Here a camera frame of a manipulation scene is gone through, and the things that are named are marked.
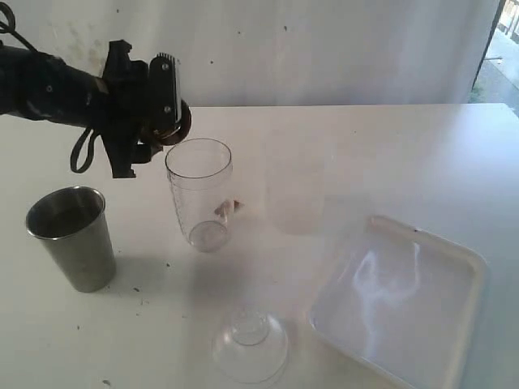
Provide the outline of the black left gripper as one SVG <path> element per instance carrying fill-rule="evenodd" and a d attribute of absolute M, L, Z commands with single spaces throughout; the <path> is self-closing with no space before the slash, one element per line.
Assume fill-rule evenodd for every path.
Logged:
<path fill-rule="evenodd" d="M 148 81 L 148 114 L 158 136 L 172 136 L 182 119 L 175 58 L 159 53 L 148 65 L 130 58 L 132 46 L 111 41 L 102 75 L 84 72 L 92 89 L 88 102 L 87 154 L 83 167 L 93 162 L 94 143 L 100 138 L 109 158 L 112 177 L 134 178 L 139 132 L 145 122 L 145 86 Z"/>

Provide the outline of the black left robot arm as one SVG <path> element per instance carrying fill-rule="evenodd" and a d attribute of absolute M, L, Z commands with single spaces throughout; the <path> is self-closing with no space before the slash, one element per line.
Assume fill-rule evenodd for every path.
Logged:
<path fill-rule="evenodd" d="M 101 139 L 113 177 L 133 178 L 134 164 L 150 162 L 187 137 L 191 111 L 180 96 L 176 59 L 159 53 L 150 63 L 132 60 L 131 49 L 124 40 L 111 41 L 96 77 L 47 53 L 3 45 L 1 112 L 81 127 L 72 172 L 89 169 Z"/>

